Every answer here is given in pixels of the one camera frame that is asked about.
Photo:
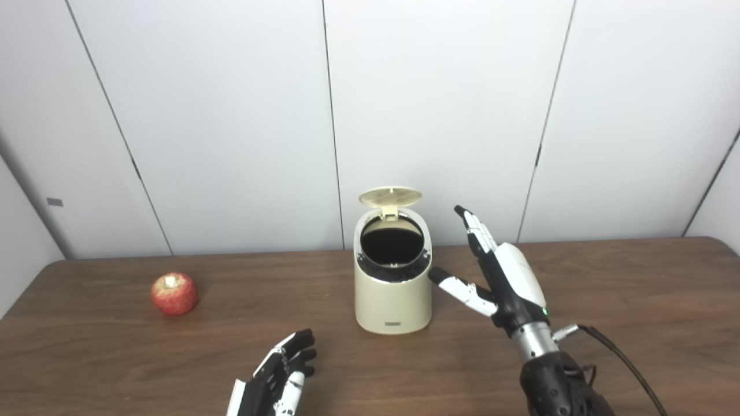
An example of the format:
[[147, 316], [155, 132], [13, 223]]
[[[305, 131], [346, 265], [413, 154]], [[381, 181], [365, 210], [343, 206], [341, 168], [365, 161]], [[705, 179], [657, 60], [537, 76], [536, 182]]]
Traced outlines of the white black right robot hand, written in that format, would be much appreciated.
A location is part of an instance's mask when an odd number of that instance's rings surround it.
[[529, 324], [549, 325], [545, 296], [523, 253], [510, 243], [496, 243], [472, 211], [460, 205], [454, 211], [462, 218], [468, 247], [489, 287], [480, 287], [437, 266], [429, 270], [428, 278], [471, 310], [491, 318], [508, 337]]

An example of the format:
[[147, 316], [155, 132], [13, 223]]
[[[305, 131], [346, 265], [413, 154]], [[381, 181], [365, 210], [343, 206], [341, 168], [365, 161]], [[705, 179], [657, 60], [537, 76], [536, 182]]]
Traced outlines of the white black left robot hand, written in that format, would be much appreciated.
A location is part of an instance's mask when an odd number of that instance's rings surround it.
[[306, 379], [314, 376], [315, 336], [306, 328], [272, 347], [248, 381], [236, 379], [227, 415], [296, 415]]

